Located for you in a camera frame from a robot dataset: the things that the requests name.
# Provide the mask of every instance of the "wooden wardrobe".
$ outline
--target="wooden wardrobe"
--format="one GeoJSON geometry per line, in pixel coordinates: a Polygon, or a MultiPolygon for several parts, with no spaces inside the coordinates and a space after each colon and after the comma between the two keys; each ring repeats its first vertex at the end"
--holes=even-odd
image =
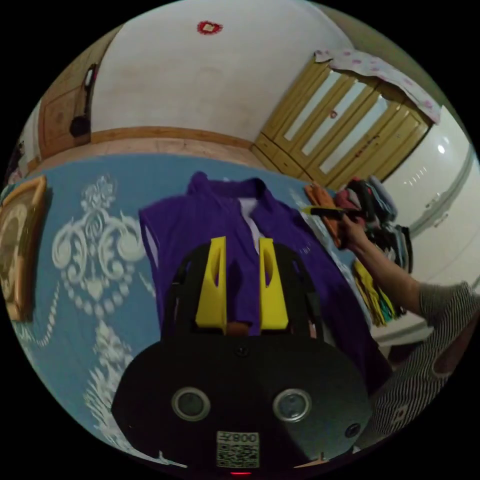
{"type": "Polygon", "coordinates": [[[338,190],[352,177],[385,179],[432,121],[399,88],[312,58],[251,151],[268,168],[338,190]]]}

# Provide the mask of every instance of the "purple shirt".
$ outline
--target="purple shirt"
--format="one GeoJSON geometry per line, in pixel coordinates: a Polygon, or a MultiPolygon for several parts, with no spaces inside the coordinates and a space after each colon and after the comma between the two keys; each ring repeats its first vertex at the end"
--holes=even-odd
{"type": "Polygon", "coordinates": [[[368,389],[383,384],[391,369],[370,335],[349,284],[300,213],[275,200],[258,178],[213,181],[197,172],[186,195],[163,199],[139,212],[160,324],[165,295],[182,260],[199,245],[226,236],[228,321],[248,322],[250,335],[260,333],[260,259],[239,198],[257,200],[250,217],[262,235],[300,254],[337,348],[357,366],[368,389]]]}

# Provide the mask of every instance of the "bed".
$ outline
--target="bed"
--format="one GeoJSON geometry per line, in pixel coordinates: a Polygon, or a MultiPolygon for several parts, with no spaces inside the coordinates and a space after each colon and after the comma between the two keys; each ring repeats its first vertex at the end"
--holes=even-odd
{"type": "MultiPolygon", "coordinates": [[[[107,155],[47,170],[51,204],[39,245],[33,322],[12,324],[58,403],[98,439],[141,458],[110,413],[124,369],[160,338],[137,212],[183,194],[197,171],[225,181],[259,177],[287,205],[308,203],[303,181],[205,158],[107,155]]],[[[353,254],[334,247],[319,218],[307,220],[355,289],[353,254]]],[[[174,460],[156,459],[182,467],[174,460]]]]}

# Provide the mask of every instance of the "hand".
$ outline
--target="hand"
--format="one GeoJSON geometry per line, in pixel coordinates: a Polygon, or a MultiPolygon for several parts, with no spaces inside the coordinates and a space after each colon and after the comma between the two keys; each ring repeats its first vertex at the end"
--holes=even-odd
{"type": "Polygon", "coordinates": [[[352,252],[357,252],[370,243],[370,240],[365,234],[364,228],[358,223],[350,220],[347,215],[343,215],[341,222],[338,225],[340,227],[345,247],[352,252]]]}

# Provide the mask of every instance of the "striped shirt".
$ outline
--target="striped shirt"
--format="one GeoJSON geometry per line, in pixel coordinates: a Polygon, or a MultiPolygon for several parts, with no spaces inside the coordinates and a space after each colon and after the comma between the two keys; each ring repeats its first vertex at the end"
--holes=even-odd
{"type": "Polygon", "coordinates": [[[434,330],[372,398],[372,418],[356,443],[360,448],[402,429],[437,396],[449,375],[435,373],[434,364],[480,312],[480,295],[468,283],[422,284],[420,312],[434,330]]]}

